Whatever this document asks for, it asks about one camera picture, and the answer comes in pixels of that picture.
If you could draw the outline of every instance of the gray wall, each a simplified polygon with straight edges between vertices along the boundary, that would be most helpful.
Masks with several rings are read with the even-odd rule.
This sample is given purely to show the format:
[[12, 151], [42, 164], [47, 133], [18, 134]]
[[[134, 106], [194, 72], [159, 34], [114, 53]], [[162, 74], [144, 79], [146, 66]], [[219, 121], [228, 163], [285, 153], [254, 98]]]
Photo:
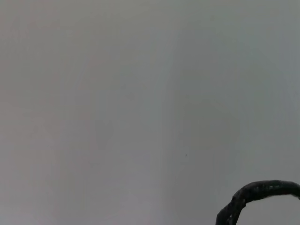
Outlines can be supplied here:
[[246, 183], [300, 183], [299, 19], [297, 0], [1, 1], [0, 223], [212, 225]]

